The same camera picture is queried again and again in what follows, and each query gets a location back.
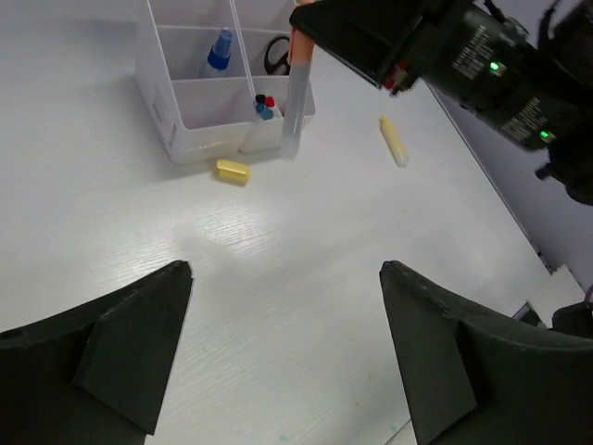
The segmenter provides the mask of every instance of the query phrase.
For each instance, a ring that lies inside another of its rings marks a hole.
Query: white desk organizer
[[[138,0],[136,81],[173,162],[280,144],[283,119],[259,120],[254,102],[273,95],[284,113],[288,76],[266,75],[263,60],[268,43],[289,34],[293,7],[293,0]],[[234,35],[226,77],[199,79],[221,28]],[[314,114],[309,85],[305,124]]]

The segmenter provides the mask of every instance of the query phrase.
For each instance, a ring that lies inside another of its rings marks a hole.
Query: white table
[[[133,23],[72,19],[68,3],[0,6],[0,330],[189,260],[148,444],[383,445],[409,414],[382,262],[507,314],[547,279],[424,84],[393,100],[318,51],[297,161],[260,156],[247,187],[221,184],[161,149],[132,79]]]

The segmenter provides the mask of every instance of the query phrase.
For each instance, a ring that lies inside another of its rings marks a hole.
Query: white wall
[[[507,16],[518,19],[536,40],[539,19],[550,2],[497,0]],[[565,0],[556,13],[564,17],[578,0]],[[503,196],[529,239],[554,267],[566,264],[583,288],[593,285],[593,207],[573,202],[561,184],[539,181],[534,171],[547,154],[529,154],[498,135],[451,100],[443,104],[475,156]]]

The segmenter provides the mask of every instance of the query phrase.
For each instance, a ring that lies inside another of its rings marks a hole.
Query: blue bottle
[[[201,79],[225,77],[225,71],[229,68],[231,61],[232,42],[233,33],[227,29],[221,30],[218,40],[210,49],[208,59],[200,71]]]

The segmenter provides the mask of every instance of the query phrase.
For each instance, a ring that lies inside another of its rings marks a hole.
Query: blue marker cap
[[[221,30],[219,39],[210,49],[208,55],[208,64],[215,70],[226,70],[229,68],[231,60],[231,43],[233,42],[233,33],[229,30]]]
[[[265,120],[265,121],[269,121],[271,119],[274,119],[274,112],[269,109],[268,107],[266,107],[263,111],[261,111],[259,113],[259,116]]]

